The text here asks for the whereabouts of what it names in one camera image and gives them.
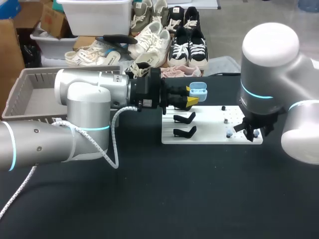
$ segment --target gray plastic basket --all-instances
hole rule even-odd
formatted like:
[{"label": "gray plastic basket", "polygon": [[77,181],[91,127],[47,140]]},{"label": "gray plastic basket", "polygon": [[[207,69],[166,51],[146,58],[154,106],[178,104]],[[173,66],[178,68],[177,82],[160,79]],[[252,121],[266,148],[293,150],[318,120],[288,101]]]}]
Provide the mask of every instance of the gray plastic basket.
[{"label": "gray plastic basket", "polygon": [[[55,122],[54,118],[66,120],[67,107],[58,104],[54,97],[56,73],[65,67],[29,68],[21,71],[10,91],[2,114],[4,121],[37,120]],[[74,67],[68,69],[102,71],[121,74],[121,66]]]}]

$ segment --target sneaker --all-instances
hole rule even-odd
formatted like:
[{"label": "sneaker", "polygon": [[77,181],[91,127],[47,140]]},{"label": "sneaker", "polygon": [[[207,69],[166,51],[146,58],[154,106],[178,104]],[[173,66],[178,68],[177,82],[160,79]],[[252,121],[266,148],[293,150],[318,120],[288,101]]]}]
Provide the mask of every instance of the sneaker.
[{"label": "sneaker", "polygon": [[162,66],[166,61],[166,56],[169,50],[170,35],[167,30],[161,31],[161,33],[156,36],[153,35],[153,43],[147,52],[157,52],[159,55],[159,62],[154,65],[154,67]]},{"label": "sneaker", "polygon": [[189,38],[189,67],[198,66],[200,70],[204,70],[208,64],[208,52],[206,40],[203,33],[195,28]]},{"label": "sneaker", "polygon": [[162,26],[167,25],[168,5],[166,0],[158,0],[152,10],[151,22],[159,21]]},{"label": "sneaker", "polygon": [[167,63],[169,66],[187,66],[188,32],[184,27],[177,29],[171,42]]},{"label": "sneaker", "polygon": [[180,6],[171,7],[168,9],[168,20],[166,30],[170,36],[174,37],[176,30],[184,25],[184,9]]},{"label": "sneaker", "polygon": [[70,66],[99,66],[111,65],[108,58],[102,57],[96,51],[85,51],[79,49],[78,51],[69,51],[65,53],[65,62]]},{"label": "sneaker", "polygon": [[129,76],[130,79],[135,79],[136,77],[144,77],[150,71],[151,66],[147,62],[136,62],[125,70],[125,74]]},{"label": "sneaker", "polygon": [[111,48],[112,47],[110,47],[107,44],[104,44],[103,42],[94,40],[91,45],[83,46],[83,47],[80,47],[79,49],[82,49],[82,50],[85,50],[85,51],[88,51],[88,52],[95,51],[95,52],[98,52],[100,56],[104,56],[105,52],[107,50],[111,49]]},{"label": "sneaker", "polygon": [[173,66],[168,68],[161,68],[161,77],[172,78],[172,77],[200,77],[201,71],[196,66],[194,68],[187,66]]},{"label": "sneaker", "polygon": [[129,45],[128,50],[131,52],[130,56],[137,59],[139,55],[147,52],[153,43],[153,34],[159,35],[162,31],[162,25],[158,21],[154,21],[147,25],[139,35],[135,37],[137,44]]},{"label": "sneaker", "polygon": [[199,12],[194,6],[189,7],[185,13],[184,27],[190,31],[192,31],[194,28],[200,29]]},{"label": "sneaker", "polygon": [[135,13],[131,21],[131,34],[133,36],[139,34],[150,23],[152,7],[151,0],[143,0],[133,4]]}]

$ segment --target white plastic bin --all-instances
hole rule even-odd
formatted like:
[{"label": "white plastic bin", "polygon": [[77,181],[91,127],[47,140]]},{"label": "white plastic bin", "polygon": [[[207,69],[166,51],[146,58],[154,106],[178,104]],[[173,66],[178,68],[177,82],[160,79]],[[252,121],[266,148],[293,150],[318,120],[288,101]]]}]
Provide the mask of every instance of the white plastic bin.
[{"label": "white plastic bin", "polygon": [[30,38],[35,40],[39,45],[42,55],[48,59],[64,59],[65,52],[73,51],[73,46],[78,39],[76,38],[61,38],[42,37],[39,36],[42,31],[35,30]]},{"label": "white plastic bin", "polygon": [[76,36],[128,35],[132,0],[57,0]]}]

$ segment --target cardboard box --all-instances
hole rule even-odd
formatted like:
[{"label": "cardboard box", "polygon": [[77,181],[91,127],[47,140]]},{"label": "cardboard box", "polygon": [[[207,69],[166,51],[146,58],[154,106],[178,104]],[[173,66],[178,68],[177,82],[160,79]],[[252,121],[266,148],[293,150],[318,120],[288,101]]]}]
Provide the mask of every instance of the cardboard box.
[{"label": "cardboard box", "polygon": [[43,6],[41,28],[56,38],[62,38],[68,31],[69,24],[65,14],[52,9],[52,2]]},{"label": "cardboard box", "polygon": [[20,2],[21,11],[13,19],[14,26],[19,29],[33,30],[40,22],[43,3],[41,2]]},{"label": "cardboard box", "polygon": [[14,27],[19,36],[19,42],[22,45],[32,44],[30,34],[34,28],[39,24],[43,3],[41,2],[20,2],[21,11],[13,19]]},{"label": "cardboard box", "polygon": [[79,36],[73,46],[73,51],[77,51],[82,46],[89,46],[95,40],[95,36]]},{"label": "cardboard box", "polygon": [[2,114],[11,88],[24,69],[24,62],[13,20],[0,20],[0,32],[0,113]]}]

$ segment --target white plastic board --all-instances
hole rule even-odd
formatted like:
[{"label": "white plastic board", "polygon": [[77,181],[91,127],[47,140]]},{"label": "white plastic board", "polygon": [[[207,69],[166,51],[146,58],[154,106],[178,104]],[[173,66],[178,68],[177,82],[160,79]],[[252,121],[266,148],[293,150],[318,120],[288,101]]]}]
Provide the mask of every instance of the white plastic board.
[{"label": "white plastic board", "polygon": [[[174,115],[188,118],[192,112],[196,112],[192,123],[174,122]],[[250,142],[243,131],[235,132],[233,127],[242,123],[243,117],[244,114],[238,106],[226,106],[225,111],[221,110],[221,106],[193,106],[188,112],[169,106],[166,115],[162,116],[161,141],[164,144],[261,144],[261,133]],[[174,128],[190,131],[193,126],[197,127],[197,131],[192,138],[174,137]],[[233,135],[227,138],[226,132],[229,129]]]}]

